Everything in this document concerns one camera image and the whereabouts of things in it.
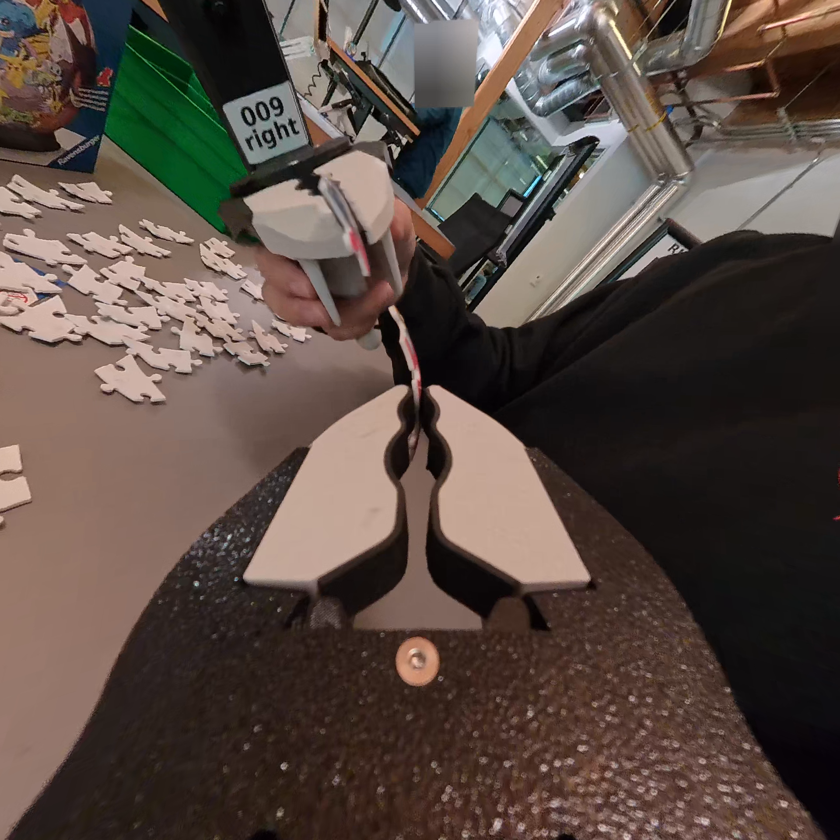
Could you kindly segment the blue puzzle box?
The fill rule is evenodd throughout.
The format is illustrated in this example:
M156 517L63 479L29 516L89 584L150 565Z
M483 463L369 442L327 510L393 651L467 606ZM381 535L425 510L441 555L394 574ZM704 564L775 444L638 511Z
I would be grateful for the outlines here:
M95 170L132 1L1 2L1 157Z

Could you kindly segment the pile of white puzzle pieces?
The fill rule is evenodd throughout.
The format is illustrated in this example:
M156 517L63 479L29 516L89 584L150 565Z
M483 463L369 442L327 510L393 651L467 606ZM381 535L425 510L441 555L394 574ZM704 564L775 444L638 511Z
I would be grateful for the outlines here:
M292 362L229 328L269 316L197 251L87 256L53 246L46 273L2 250L2 280L45 279L2 304L2 512L17 541L159 543L207 524L301 443Z

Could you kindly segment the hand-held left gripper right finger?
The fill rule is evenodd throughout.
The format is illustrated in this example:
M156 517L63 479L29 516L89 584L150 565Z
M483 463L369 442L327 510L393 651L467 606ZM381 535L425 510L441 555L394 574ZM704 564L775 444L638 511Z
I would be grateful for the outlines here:
M436 586L497 631L547 631L534 596L592 577L525 445L440 385L423 394L430 497L426 560Z

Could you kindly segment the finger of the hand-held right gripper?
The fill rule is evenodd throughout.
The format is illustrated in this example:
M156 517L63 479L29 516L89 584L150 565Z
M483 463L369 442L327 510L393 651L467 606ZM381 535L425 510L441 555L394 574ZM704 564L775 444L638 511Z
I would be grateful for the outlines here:
M395 195L386 164L365 152L351 151L320 166L317 175L327 175L340 184L360 223L370 262L375 256L386 258L391 272L390 285L400 294L402 272L392 235ZM365 289L365 278L360 273L359 295Z
M361 293L361 270L318 184L319 175L313 192L294 182L273 185L252 195L248 209L262 244L303 268L330 318L340 324L336 298Z

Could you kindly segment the person's right forearm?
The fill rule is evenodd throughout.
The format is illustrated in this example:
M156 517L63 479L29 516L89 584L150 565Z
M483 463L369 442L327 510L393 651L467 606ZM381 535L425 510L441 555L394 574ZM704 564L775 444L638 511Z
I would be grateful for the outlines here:
M548 317L495 328L467 310L450 272L420 248L409 260L395 309L425 385L441 385L489 415L521 413L512 406L528 402L540 403L534 413L557 419L578 413L560 394L560 375L569 365L561 356L622 294L623 284L612 283Z

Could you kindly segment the person's right hand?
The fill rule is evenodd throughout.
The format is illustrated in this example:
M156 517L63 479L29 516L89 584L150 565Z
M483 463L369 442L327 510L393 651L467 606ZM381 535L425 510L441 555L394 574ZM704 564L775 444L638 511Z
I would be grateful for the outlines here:
M273 255L264 247L257 249L256 257L264 279L262 293L266 305L280 319L296 327L322 331L335 341L354 342L372 331L384 316L382 345L390 354L400 355L398 328L387 316L387 309L398 302L400 295L390 285L391 272L386 258L381 255L371 258L371 275L365 278L364 294L336 300L340 318L340 324L336 324L298 262Z

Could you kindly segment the silver elbow duct pipes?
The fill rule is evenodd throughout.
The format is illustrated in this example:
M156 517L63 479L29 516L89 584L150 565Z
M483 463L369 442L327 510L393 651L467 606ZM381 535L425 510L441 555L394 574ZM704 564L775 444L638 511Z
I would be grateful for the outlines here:
M562 48L581 46L583 58L620 119L631 146L653 183L590 249L528 321L547 316L602 280L611 264L645 228L681 195L694 171L686 147L669 120L651 78L677 72L708 56L719 41L731 8L729 1L692 2L686 26L653 46L632 53L608 2L580 2L534 46L549 58Z

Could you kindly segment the black office chair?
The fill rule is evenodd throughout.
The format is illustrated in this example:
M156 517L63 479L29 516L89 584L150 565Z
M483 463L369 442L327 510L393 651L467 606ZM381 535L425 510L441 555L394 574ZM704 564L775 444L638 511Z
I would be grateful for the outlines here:
M498 247L521 208L522 201L512 193L507 195L501 207L493 206L480 194L473 193L440 222L438 230L455 249L448 258L451 273L460 277Z

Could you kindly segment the single white-backed puzzle piece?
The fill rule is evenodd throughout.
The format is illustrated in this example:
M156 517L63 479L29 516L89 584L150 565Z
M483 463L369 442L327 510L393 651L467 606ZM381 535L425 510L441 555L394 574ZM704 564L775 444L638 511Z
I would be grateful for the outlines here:
M371 262L364 235L340 184L327 175L318 179L318 191L342 229L343 242L359 264L362 277L371 276Z

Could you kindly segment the green plastic bins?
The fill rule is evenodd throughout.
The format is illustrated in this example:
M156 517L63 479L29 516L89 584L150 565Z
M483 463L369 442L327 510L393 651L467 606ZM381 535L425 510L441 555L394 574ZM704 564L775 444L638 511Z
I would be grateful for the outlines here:
M133 26L111 97L106 134L218 231L228 188L245 177L192 66Z

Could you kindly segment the person's black sweater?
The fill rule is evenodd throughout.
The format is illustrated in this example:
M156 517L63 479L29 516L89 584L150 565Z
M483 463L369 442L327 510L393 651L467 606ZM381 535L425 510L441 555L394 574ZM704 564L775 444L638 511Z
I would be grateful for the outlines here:
M668 574L830 838L838 310L838 237L720 237L503 331L498 414Z

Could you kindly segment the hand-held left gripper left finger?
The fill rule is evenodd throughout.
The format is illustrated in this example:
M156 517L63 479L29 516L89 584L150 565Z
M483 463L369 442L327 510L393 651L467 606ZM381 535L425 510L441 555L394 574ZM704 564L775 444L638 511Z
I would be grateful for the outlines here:
M311 444L243 579L332 598L355 616L396 587L407 565L401 477L417 420L407 385L356 408Z

